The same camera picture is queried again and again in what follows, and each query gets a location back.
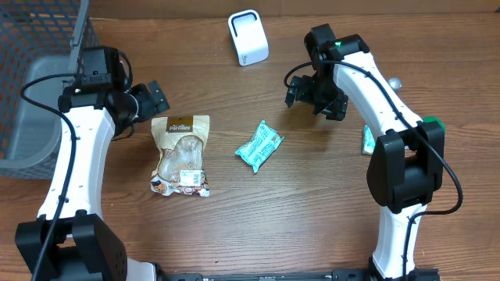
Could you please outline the teal tissue pack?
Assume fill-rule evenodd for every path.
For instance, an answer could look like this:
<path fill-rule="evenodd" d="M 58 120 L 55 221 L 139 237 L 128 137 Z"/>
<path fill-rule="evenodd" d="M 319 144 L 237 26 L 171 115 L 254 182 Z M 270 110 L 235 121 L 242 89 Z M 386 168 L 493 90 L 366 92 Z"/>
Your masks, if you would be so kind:
<path fill-rule="evenodd" d="M 279 148 L 284 140 L 278 132 L 262 120 L 252 139 L 235 151 L 235 154 L 252 167 L 254 174 L 261 165 Z"/>

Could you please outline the small Kleenex tissue pack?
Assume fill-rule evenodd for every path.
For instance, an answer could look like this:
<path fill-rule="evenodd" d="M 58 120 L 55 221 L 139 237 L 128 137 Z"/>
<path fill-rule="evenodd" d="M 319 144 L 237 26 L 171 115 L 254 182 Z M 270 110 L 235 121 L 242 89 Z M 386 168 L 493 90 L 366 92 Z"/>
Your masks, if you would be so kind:
<path fill-rule="evenodd" d="M 370 128 L 365 125 L 362 132 L 362 153 L 364 155 L 372 155 L 376 141 L 372 135 Z"/>

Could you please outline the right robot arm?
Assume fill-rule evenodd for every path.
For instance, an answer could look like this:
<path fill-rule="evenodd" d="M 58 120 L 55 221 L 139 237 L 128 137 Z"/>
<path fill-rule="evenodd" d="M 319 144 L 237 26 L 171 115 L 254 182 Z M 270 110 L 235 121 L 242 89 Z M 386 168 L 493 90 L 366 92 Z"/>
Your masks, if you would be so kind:
<path fill-rule="evenodd" d="M 339 280 L 439 280 L 436 269 L 419 269 L 414 249 L 420 220 L 442 185 L 445 132 L 424 122 L 383 78 L 366 42 L 358 35 L 338 38 L 329 24 L 304 38 L 312 76 L 288 73 L 285 102 L 301 101 L 314 114 L 342 121 L 353 104 L 374 139 L 366 172 L 380 206 L 377 245 L 367 269 L 335 269 Z"/>

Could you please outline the brown snack packet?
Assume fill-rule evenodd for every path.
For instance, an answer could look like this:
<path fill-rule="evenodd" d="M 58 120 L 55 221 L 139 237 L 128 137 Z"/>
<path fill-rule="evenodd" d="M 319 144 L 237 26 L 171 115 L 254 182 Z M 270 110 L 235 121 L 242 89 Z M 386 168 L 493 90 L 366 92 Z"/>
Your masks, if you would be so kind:
<path fill-rule="evenodd" d="M 176 188 L 202 188 L 209 131 L 208 115 L 154 118 L 152 136 L 159 150 L 159 162 L 152 172 L 155 180 Z"/>

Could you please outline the clear bottle with silver cap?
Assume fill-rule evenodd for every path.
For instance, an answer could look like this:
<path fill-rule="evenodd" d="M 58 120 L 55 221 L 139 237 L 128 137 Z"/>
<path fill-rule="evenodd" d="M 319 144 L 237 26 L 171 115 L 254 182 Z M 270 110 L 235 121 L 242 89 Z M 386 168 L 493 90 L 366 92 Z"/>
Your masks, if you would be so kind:
<path fill-rule="evenodd" d="M 402 88 L 402 82 L 397 77 L 392 77 L 387 82 L 394 92 L 397 92 Z"/>

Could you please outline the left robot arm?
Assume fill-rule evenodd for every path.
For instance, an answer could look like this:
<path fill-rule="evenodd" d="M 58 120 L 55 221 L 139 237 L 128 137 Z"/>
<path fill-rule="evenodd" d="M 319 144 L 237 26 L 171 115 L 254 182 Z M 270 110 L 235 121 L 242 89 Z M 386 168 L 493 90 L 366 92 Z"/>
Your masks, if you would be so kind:
<path fill-rule="evenodd" d="M 126 55 L 83 51 L 83 70 L 32 80 L 21 98 L 56 114 L 61 138 L 49 192 L 37 218 L 17 226 L 15 243 L 33 280 L 164 280 L 160 265 L 129 258 L 102 218 L 102 181 L 112 141 L 169 109 L 155 81 L 133 85 Z"/>

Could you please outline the green lid jar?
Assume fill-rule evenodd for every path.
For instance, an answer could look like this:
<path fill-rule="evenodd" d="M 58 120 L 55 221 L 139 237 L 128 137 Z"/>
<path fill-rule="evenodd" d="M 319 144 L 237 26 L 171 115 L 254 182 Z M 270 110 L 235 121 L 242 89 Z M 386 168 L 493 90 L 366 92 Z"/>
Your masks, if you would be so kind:
<path fill-rule="evenodd" d="M 446 132 L 446 128 L 445 128 L 445 125 L 444 123 L 436 116 L 425 116 L 422 118 L 423 122 L 424 123 L 433 123 L 433 122 L 436 122 L 439 124 L 439 126 L 442 128 L 442 130 L 444 132 Z"/>

